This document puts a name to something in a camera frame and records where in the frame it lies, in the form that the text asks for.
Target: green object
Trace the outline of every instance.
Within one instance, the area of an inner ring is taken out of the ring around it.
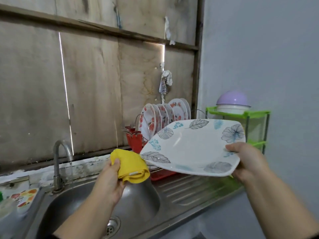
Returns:
[[[232,114],[232,113],[226,113],[226,112],[218,112],[217,106],[212,106],[212,107],[206,108],[206,117],[208,113],[212,115],[222,116],[223,119],[225,119],[225,116],[232,117],[232,118],[246,119],[245,136],[246,136],[247,143],[253,145],[254,147],[258,149],[262,148],[262,153],[263,154],[265,153],[270,111],[245,111],[243,114]],[[253,141],[251,139],[248,139],[249,120],[255,119],[255,118],[263,118],[263,117],[266,117],[264,139],[262,141]]]
[[[229,116],[235,118],[243,118],[246,119],[247,117],[253,118],[262,118],[265,117],[267,114],[270,114],[270,111],[245,111],[244,114],[232,114],[226,112],[218,112],[216,106],[207,107],[206,112],[209,112],[213,115],[221,115],[221,116]]]

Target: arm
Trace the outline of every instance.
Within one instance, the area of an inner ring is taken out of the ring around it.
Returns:
[[[119,160],[108,161],[85,202],[54,232],[61,239],[100,239],[114,206],[122,197],[123,182],[117,179]]]
[[[269,239],[306,239],[319,232],[319,224],[294,193],[268,167],[261,152],[247,143],[226,148],[238,152],[241,164],[234,177],[245,186],[259,224]]]

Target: person's left hand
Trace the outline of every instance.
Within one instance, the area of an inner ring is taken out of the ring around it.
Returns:
[[[120,160],[116,159],[111,165],[111,160],[106,162],[102,172],[99,174],[92,194],[100,196],[114,207],[120,200],[125,188],[122,180],[118,179],[117,172],[120,169]]]

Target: forearm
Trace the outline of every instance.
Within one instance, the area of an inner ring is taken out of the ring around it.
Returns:
[[[100,239],[112,210],[111,203],[91,194],[54,234],[61,239]]]
[[[273,172],[253,177],[245,187],[267,238],[306,239],[319,232],[317,221]]]

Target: wooden wall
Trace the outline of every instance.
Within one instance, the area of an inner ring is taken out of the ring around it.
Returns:
[[[197,0],[0,3],[111,27],[117,27],[116,5],[125,30],[164,38],[168,16],[172,39],[195,44]],[[123,146],[122,127],[134,121],[146,103],[161,101],[159,44],[76,31],[59,34],[1,20],[0,55],[2,167],[51,159],[54,142],[70,142],[71,136],[75,154]],[[166,47],[164,57],[165,69],[173,74],[166,101],[182,97],[190,103],[194,53]]]

